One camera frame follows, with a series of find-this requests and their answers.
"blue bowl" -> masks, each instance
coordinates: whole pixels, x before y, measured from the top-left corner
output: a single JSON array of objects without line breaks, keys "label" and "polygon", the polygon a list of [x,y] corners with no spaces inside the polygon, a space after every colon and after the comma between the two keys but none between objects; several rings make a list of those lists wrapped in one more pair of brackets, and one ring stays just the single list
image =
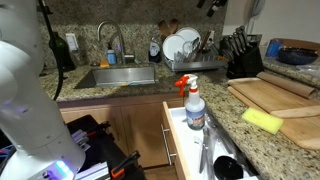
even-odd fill
[{"label": "blue bowl", "polygon": [[317,51],[303,48],[281,48],[278,52],[280,62],[291,65],[305,65],[318,59]]}]

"red spray nozzle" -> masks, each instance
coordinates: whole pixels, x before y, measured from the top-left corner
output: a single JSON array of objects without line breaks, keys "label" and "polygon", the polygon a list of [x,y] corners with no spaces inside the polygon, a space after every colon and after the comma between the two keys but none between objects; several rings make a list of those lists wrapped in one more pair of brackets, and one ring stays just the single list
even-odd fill
[{"label": "red spray nozzle", "polygon": [[180,96],[183,96],[184,86],[187,84],[189,76],[182,76],[177,82],[174,83],[175,86],[180,87]]}]

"faucet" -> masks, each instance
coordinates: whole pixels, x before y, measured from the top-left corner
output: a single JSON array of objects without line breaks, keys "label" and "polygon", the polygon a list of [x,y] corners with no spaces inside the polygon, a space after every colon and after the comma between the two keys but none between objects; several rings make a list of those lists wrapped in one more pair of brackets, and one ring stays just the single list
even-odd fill
[{"label": "faucet", "polygon": [[101,28],[105,25],[105,24],[110,24],[110,25],[113,25],[116,30],[117,30],[117,33],[118,33],[118,36],[119,36],[119,41],[120,41],[120,48],[121,48],[121,60],[122,60],[122,63],[123,64],[126,64],[126,59],[128,58],[134,58],[134,55],[126,55],[126,50],[125,50],[125,47],[124,47],[124,41],[123,41],[123,36],[122,36],[122,33],[121,33],[121,30],[119,28],[119,26],[117,25],[116,22],[114,21],[111,21],[111,20],[106,20],[106,21],[103,21],[102,23],[100,23],[100,25],[98,26],[98,29],[97,29],[97,33],[98,33],[98,41],[100,42],[101,40]]}]

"knife block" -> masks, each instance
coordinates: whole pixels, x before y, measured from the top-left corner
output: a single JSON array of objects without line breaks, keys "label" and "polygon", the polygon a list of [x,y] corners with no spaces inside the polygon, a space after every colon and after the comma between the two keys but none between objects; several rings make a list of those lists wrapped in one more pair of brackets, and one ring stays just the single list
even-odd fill
[{"label": "knife block", "polygon": [[258,46],[247,49],[239,56],[234,54],[234,61],[228,63],[227,77],[229,79],[256,77],[264,71]]}]

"cabinet door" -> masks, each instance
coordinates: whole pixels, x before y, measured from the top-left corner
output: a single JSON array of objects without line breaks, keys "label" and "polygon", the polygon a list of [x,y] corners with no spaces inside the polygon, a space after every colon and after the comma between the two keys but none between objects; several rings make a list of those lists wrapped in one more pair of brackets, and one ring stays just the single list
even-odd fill
[{"label": "cabinet door", "polygon": [[122,106],[128,150],[138,150],[142,167],[168,164],[161,134],[161,103]]},{"label": "cabinet door", "polygon": [[61,114],[66,123],[88,114],[90,114],[99,124],[109,121],[111,126],[108,128],[108,131],[113,134],[115,138],[114,142],[126,155],[128,155],[120,107],[89,108],[71,111],[62,109]]}]

